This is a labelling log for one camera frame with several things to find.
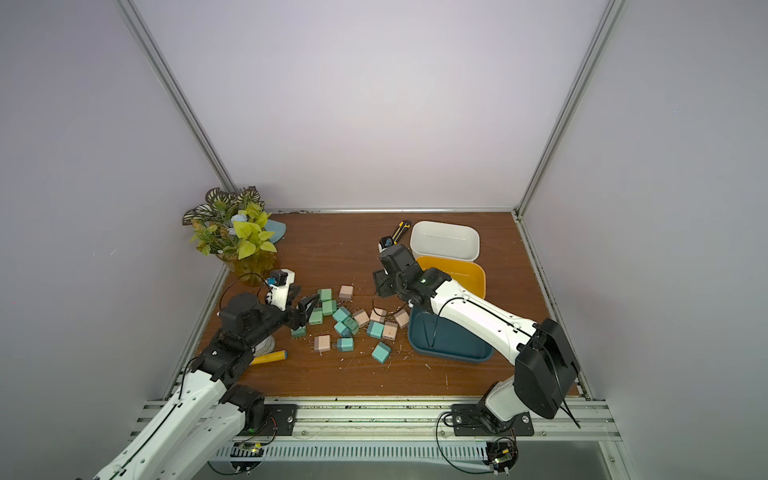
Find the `teal plug bottom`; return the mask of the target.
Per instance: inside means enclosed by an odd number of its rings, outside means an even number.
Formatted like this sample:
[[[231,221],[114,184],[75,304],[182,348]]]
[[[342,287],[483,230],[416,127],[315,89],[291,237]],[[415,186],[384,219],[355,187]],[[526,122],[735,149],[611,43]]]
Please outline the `teal plug bottom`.
[[[392,349],[389,345],[385,344],[384,342],[379,342],[372,351],[372,358],[379,362],[380,364],[384,364],[387,362],[391,355]]]

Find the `teal plug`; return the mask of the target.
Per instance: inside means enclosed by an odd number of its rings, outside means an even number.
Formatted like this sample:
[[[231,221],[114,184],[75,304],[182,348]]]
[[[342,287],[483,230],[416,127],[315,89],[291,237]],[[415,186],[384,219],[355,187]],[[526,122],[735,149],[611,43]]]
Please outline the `teal plug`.
[[[383,336],[385,325],[380,322],[370,322],[367,327],[367,334],[375,339],[381,339]]]
[[[384,342],[379,342],[372,351],[372,358],[379,362],[380,364],[384,364],[387,362],[391,355],[392,349],[389,345],[385,344]]]

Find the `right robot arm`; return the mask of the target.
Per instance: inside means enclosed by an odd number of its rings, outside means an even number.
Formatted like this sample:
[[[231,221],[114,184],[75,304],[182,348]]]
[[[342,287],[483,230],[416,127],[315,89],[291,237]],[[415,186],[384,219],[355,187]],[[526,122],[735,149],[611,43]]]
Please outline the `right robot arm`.
[[[474,408],[475,421],[500,430],[525,412],[552,419],[567,403],[580,366],[561,325],[512,314],[474,295],[449,274],[423,269],[401,245],[379,253],[382,268],[373,273],[376,294],[396,296],[471,332],[514,365],[514,374],[493,384]]]

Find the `white storage box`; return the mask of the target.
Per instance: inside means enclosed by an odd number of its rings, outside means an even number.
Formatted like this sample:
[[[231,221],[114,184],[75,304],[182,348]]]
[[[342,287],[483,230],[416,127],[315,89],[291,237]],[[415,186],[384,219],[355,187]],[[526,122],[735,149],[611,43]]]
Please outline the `white storage box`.
[[[413,226],[410,248],[415,257],[473,262],[480,255],[480,236],[469,226],[420,221]]]

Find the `yellow storage box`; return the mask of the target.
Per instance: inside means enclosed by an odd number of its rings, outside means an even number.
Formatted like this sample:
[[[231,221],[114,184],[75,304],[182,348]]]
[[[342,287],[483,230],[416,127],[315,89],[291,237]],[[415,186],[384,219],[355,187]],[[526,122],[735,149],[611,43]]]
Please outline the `yellow storage box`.
[[[417,262],[423,270],[428,268],[441,270],[472,294],[482,299],[486,297],[486,273],[478,264],[433,256],[421,256]]]

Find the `green plug far left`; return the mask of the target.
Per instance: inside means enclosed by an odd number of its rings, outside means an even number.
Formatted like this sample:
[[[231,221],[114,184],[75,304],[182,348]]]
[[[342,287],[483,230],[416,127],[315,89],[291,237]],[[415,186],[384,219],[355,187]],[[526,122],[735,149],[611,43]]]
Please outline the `green plug far left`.
[[[291,337],[294,338],[294,339],[304,338],[306,335],[307,335],[307,327],[306,326],[302,326],[302,327],[299,327],[297,329],[292,329],[291,330]]]

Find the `pink plug right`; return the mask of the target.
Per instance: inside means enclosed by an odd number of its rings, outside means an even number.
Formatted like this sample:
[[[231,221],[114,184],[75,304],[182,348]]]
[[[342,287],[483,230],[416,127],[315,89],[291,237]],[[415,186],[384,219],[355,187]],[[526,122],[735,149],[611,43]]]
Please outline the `pink plug right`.
[[[410,314],[407,310],[400,310],[393,315],[393,320],[399,328],[404,329],[410,322]]]

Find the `pink plug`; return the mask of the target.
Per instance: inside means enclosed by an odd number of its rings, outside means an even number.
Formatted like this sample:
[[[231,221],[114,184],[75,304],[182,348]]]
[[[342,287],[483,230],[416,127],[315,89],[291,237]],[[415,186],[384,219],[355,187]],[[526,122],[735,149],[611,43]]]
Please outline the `pink plug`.
[[[400,310],[393,315],[393,320],[399,328],[404,329],[410,322],[410,314],[407,310]]]
[[[314,338],[313,350],[317,353],[326,353],[332,349],[332,338],[330,335],[319,335]]]
[[[377,323],[385,323],[388,312],[385,309],[373,307],[370,313],[370,321]]]
[[[351,301],[354,296],[354,287],[352,285],[341,285],[339,289],[338,299],[340,301]]]

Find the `pink plug centre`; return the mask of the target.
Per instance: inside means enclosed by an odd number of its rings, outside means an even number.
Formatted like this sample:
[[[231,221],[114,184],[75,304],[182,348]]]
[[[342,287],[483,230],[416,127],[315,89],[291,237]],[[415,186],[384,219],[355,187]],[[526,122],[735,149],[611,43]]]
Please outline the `pink plug centre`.
[[[370,321],[377,323],[385,323],[388,312],[385,309],[373,307],[370,313]]]

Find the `metal can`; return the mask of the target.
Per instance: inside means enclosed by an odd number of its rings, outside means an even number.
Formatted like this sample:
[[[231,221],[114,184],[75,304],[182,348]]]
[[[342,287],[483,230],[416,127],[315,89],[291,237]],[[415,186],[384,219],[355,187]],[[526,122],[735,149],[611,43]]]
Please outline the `metal can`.
[[[275,349],[275,338],[270,335],[263,341],[253,347],[252,353],[255,358],[270,354]]]

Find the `yellow toy shovel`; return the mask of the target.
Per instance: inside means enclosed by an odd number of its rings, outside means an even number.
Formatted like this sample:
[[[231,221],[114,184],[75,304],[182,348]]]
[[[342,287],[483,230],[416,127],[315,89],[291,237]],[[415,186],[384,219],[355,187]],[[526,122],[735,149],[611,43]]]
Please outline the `yellow toy shovel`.
[[[287,357],[288,357],[288,354],[285,350],[275,351],[275,352],[271,352],[269,354],[261,355],[254,358],[251,361],[250,365],[254,366],[254,365],[263,365],[268,363],[279,362],[279,361],[286,360]]]

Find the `pink plug upper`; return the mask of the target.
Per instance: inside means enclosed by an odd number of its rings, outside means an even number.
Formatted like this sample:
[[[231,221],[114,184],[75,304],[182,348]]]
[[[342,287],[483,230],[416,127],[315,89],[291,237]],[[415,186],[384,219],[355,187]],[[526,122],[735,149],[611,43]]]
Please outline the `pink plug upper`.
[[[354,296],[354,287],[352,285],[341,285],[339,289],[338,299],[340,301],[351,301]]]

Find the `pink plug bottom left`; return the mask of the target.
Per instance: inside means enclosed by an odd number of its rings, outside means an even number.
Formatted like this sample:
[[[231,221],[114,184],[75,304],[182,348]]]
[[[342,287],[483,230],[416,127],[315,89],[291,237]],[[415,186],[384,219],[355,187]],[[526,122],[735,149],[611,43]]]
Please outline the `pink plug bottom left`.
[[[314,338],[313,350],[317,353],[326,353],[332,349],[332,338],[330,335],[319,335]]]

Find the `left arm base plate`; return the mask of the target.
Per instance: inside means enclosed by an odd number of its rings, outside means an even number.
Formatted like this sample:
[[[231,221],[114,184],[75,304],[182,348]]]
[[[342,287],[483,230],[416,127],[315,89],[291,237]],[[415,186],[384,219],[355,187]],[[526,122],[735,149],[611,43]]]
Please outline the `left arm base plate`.
[[[242,437],[289,437],[293,434],[298,419],[297,404],[267,403],[262,418],[256,423],[247,423],[239,433]]]

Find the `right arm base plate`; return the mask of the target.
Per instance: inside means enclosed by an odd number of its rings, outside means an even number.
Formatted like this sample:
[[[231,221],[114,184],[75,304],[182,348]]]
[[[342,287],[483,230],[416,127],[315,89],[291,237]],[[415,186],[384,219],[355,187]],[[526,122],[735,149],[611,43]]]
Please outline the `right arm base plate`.
[[[478,405],[453,404],[442,423],[453,430],[455,436],[532,437],[534,428],[528,412],[502,421]]]

